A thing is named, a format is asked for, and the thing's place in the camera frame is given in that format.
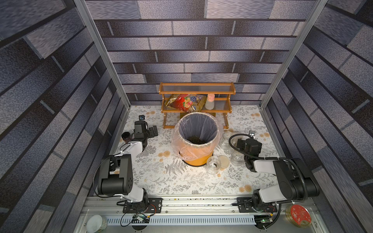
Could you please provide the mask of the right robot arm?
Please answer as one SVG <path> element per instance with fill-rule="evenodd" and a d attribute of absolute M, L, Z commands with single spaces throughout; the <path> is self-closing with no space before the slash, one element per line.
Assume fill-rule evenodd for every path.
<path fill-rule="evenodd" d="M 277 178 L 277 184 L 256 189 L 248 201 L 238 203 L 257 212 L 276 210 L 276 204 L 304 202 L 320 194 L 321 188 L 313 173 L 301 159 L 259 157 L 262 143 L 253 138 L 238 139 L 233 149 L 244 155 L 251 172 L 268 173 Z"/>

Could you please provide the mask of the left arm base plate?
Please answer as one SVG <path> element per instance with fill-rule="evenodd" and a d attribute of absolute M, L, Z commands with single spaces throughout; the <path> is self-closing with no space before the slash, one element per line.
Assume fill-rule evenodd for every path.
<path fill-rule="evenodd" d="M 124 214 L 159 214 L 162 211 L 162 203 L 162 198 L 148 198 L 139 203 L 125 203 L 122 212 Z"/>

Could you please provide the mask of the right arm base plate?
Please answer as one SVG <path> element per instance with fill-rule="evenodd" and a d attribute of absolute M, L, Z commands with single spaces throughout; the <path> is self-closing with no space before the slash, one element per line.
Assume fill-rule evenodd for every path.
<path fill-rule="evenodd" d="M 278 212 L 277 205 L 274 203 L 266 203 L 263 207 L 254 208 L 252 200 L 249 197 L 238 197 L 237 207 L 240 213 L 273 214 Z"/>

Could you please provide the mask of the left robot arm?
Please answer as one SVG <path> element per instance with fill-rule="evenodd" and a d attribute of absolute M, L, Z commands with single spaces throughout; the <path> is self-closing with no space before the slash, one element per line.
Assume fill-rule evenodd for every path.
<path fill-rule="evenodd" d="M 147 191 L 135 184 L 132 160 L 145 150 L 148 139 L 156 136 L 157 127 L 149 127 L 143 119 L 135 121 L 132 133 L 124 132 L 121 135 L 124 144 L 119 152 L 104 159 L 95 172 L 99 175 L 96 192 L 98 197 L 120 197 L 129 203 L 148 206 Z"/>

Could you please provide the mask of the glass tea jar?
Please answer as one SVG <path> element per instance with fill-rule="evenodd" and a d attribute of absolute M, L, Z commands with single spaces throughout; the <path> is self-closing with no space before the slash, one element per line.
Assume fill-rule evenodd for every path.
<path fill-rule="evenodd" d="M 230 162 L 233 166 L 240 167 L 245 165 L 244 161 L 244 154 L 238 152 L 238 151 L 233 151 Z"/>

